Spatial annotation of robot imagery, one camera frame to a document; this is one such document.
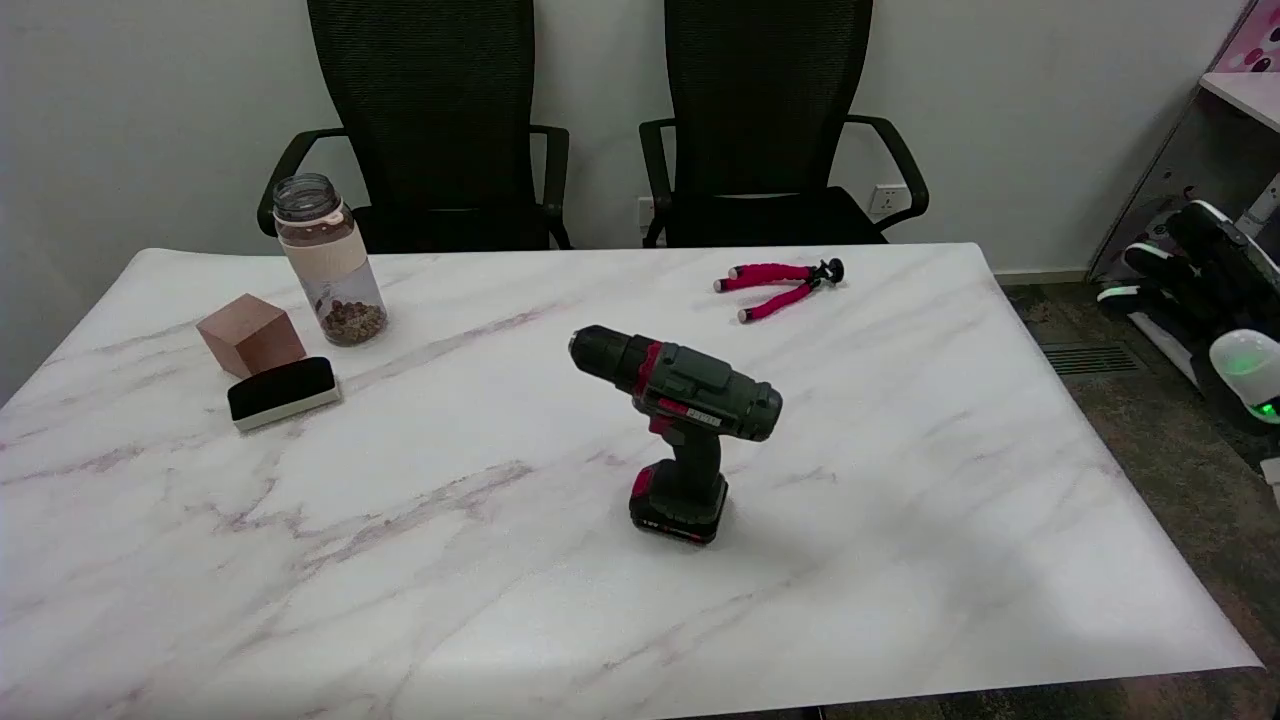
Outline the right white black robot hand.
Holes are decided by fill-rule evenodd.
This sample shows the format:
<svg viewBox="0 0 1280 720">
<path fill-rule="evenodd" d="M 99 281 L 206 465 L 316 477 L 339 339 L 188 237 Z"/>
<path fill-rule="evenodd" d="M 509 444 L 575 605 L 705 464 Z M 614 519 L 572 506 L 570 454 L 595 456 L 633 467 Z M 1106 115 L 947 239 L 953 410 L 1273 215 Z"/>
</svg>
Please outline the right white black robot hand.
<svg viewBox="0 0 1280 720">
<path fill-rule="evenodd" d="M 1166 222 L 1172 249 L 1125 247 L 1134 278 L 1096 297 L 1146 322 L 1208 406 L 1251 436 L 1277 436 L 1277 265 L 1222 213 L 1193 201 Z"/>
</svg>

